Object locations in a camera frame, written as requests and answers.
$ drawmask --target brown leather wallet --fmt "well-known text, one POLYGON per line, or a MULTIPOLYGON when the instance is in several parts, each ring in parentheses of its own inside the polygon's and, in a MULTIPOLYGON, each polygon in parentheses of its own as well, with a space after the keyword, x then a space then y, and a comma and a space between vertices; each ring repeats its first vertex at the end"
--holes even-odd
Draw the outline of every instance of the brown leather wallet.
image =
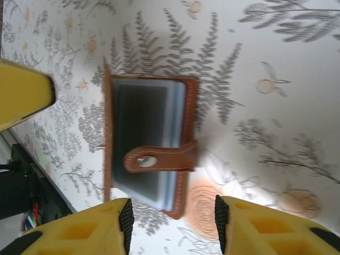
POLYGON ((143 146, 137 147, 125 155, 124 167, 131 173, 148 171, 176 171, 176 191, 172 211, 165 211, 168 216, 179 219, 184 212, 188 172, 192 172, 197 162, 197 142, 193 139, 193 125, 196 108, 198 82, 195 78, 150 78, 140 76, 112 75, 107 64, 104 65, 105 93, 105 158, 104 158, 104 201, 110 200, 112 184, 113 150, 114 150, 114 89, 112 80, 119 79, 163 79, 182 82, 186 86, 181 146, 179 148, 163 148, 143 146), (140 167, 137 160, 144 156, 153 156, 157 162, 150 167, 140 167))

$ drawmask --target wallet snap tab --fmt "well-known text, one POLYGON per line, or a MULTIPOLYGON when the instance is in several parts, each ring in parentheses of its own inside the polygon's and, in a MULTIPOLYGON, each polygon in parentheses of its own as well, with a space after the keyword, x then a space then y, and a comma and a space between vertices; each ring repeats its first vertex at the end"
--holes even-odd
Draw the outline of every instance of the wallet snap tab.
POLYGON ((154 156, 144 156, 137 159, 137 164, 140 167, 150 167, 154 166, 157 163, 157 158, 154 156))

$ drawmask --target floral wallpaper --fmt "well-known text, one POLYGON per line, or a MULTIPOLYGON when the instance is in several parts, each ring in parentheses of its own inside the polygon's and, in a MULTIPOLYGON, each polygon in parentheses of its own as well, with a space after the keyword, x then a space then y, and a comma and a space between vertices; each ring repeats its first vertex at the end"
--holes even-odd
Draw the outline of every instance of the floral wallpaper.
POLYGON ((13 131, 83 210, 103 194, 103 62, 195 76, 201 151, 184 216, 133 200, 130 254, 220 254, 216 194, 340 234, 339 14, 338 0, 4 0, 2 58, 49 73, 58 99, 13 131))

